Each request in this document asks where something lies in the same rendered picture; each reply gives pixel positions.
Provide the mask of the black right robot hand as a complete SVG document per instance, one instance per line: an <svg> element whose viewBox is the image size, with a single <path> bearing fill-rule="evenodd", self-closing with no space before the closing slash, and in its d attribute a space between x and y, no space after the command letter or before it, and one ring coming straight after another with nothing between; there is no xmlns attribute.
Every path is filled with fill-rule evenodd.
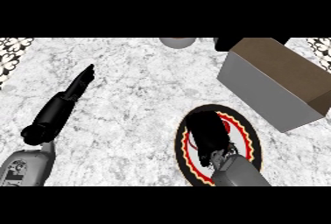
<svg viewBox="0 0 331 224"><path fill-rule="evenodd" d="M203 167L220 169L226 158L238 153L231 141L223 120L214 111L203 111L186 116L186 127L192 133Z"/></svg>

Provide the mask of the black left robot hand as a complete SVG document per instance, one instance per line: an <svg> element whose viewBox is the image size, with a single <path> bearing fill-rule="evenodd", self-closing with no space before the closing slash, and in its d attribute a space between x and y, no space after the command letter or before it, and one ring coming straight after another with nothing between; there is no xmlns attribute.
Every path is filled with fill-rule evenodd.
<svg viewBox="0 0 331 224"><path fill-rule="evenodd" d="M78 98L86 92L89 83L95 80L93 67L95 65L90 64L73 80L67 90L55 94L41 108L33 124L22 129L21 137L27 144L49 143L56 138L67 124Z"/></svg>

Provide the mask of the black red yellow patterned plate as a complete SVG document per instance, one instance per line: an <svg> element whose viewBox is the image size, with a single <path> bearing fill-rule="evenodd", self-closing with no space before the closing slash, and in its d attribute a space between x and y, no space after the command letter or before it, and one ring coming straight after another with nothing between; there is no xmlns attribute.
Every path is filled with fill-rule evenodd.
<svg viewBox="0 0 331 224"><path fill-rule="evenodd" d="M225 129L228 131L231 141L238 149L238 153L253 163L257 171L263 166L263 151L260 139L254 131L254 126L245 117L229 107L217 104L207 104L197 107L188 115L214 111L222 119ZM182 175L192 186L214 186L211 175L213 168L201 166L198 158L198 146L192 137L192 133L186 128L186 120L182 119L174 139L176 160Z"/></svg>

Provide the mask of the brown cardboard box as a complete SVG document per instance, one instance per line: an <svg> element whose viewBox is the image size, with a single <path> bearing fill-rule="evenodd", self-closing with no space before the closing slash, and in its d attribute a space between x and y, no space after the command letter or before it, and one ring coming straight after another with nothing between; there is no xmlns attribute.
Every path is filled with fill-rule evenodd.
<svg viewBox="0 0 331 224"><path fill-rule="evenodd" d="M242 38L217 80L279 132L327 116L331 73L272 38Z"/></svg>

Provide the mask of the black block appliance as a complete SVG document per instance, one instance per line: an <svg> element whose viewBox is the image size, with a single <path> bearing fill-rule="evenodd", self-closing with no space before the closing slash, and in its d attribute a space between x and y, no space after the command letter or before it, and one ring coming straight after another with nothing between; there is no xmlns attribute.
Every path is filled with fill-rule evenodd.
<svg viewBox="0 0 331 224"><path fill-rule="evenodd" d="M228 52L239 41L241 38L214 38L214 50L217 52Z"/></svg>

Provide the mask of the grey round container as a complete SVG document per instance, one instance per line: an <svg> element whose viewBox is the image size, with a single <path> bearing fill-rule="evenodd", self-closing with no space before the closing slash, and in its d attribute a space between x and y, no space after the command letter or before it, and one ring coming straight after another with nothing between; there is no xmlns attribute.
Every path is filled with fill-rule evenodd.
<svg viewBox="0 0 331 224"><path fill-rule="evenodd" d="M160 38L160 42L173 49L182 49L192 45L195 38Z"/></svg>

